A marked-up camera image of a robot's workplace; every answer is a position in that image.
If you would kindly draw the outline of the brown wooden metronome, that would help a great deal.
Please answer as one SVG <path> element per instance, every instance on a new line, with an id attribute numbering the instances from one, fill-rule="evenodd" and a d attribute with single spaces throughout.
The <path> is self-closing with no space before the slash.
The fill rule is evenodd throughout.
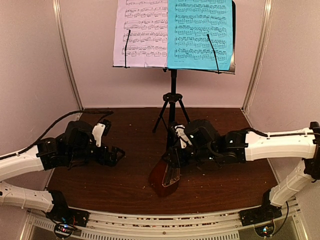
<path id="1" fill-rule="evenodd" d="M 148 182 L 154 192 L 164 198 L 179 187 L 181 168 L 170 165 L 170 154 L 164 153 L 149 174 Z"/>

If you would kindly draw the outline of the black music stand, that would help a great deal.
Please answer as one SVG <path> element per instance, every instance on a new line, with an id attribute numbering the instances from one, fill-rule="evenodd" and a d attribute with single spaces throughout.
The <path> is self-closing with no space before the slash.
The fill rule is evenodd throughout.
<path id="1" fill-rule="evenodd" d="M 233 54 L 231 58 L 231 67 L 229 71 L 214 71 L 214 70 L 196 70 L 196 71 L 205 71 L 205 72 L 213 72 L 217 74 L 234 74 L 235 73 L 235 46 L 236 46 L 236 5 L 235 2 L 232 1 L 232 12 L 233 12 Z M 116 68 L 135 68 L 135 67 L 116 67 Z M 173 123 L 176 118 L 176 104 L 182 103 L 182 96 L 177 93 L 177 73 L 178 70 L 186 70 L 186 69 L 172 69 L 172 68 L 160 68 L 160 67 L 136 67 L 136 68 L 159 68 L 164 72 L 170 73 L 171 78 L 171 87 L 170 91 L 163 96 L 163 108 L 169 109 L 169 117 L 168 122 Z"/>

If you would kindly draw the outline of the lilac sheet music page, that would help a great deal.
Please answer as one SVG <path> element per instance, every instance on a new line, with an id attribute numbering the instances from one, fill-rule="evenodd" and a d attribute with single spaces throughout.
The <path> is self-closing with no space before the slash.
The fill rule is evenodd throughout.
<path id="1" fill-rule="evenodd" d="M 113 66 L 166 68 L 168 2 L 119 0 L 117 4 Z"/>

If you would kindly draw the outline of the blue sheet music page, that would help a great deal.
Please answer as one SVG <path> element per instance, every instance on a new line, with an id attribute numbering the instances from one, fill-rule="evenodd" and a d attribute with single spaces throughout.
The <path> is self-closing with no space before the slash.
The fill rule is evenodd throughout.
<path id="1" fill-rule="evenodd" d="M 230 71 L 233 36 L 231 0 L 168 1 L 168 68 Z"/>

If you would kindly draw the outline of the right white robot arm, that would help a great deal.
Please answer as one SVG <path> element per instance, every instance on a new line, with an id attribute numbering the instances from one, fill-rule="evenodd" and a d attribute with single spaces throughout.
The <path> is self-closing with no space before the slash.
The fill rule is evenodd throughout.
<path id="1" fill-rule="evenodd" d="M 221 135 L 206 119 L 187 125 L 175 123 L 171 129 L 176 142 L 163 159 L 173 168 L 184 167 L 191 160 L 220 165 L 271 158 L 301 159 L 285 180 L 264 194 L 262 205 L 256 210 L 261 221 L 268 220 L 308 183 L 320 179 L 320 126 L 316 121 L 309 127 L 284 132 L 261 132 L 247 127 Z"/>

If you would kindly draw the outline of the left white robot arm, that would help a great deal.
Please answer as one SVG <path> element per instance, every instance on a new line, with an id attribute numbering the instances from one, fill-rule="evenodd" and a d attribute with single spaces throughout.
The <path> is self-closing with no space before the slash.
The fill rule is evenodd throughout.
<path id="1" fill-rule="evenodd" d="M 70 121 L 65 132 L 57 137 L 41 138 L 31 147 L 3 155 L 0 158 L 0 204 L 22 209 L 53 213 L 61 222 L 72 218 L 64 195 L 60 191 L 38 191 L 10 185 L 7 179 L 31 172 L 48 171 L 58 167 L 76 166 L 74 159 L 86 164 L 94 160 L 102 166 L 114 167 L 125 156 L 118 147 L 102 143 L 111 127 L 104 120 L 95 126 L 84 121 Z"/>

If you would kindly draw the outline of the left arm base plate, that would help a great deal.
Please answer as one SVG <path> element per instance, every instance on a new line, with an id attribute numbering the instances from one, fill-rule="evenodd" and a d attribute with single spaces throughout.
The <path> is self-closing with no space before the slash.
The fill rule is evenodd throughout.
<path id="1" fill-rule="evenodd" d="M 90 213 L 85 210 L 69 207 L 53 207 L 50 212 L 46 213 L 46 215 L 49 219 L 56 222 L 63 222 L 76 227 L 86 227 Z"/>

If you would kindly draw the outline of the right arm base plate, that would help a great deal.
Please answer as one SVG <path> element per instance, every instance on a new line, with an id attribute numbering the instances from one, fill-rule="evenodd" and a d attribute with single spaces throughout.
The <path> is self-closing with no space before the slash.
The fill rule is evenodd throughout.
<path id="1" fill-rule="evenodd" d="M 281 216 L 282 211 L 278 208 L 257 207 L 241 210 L 239 212 L 239 217 L 243 227 L 271 221 L 272 219 L 280 218 Z"/>

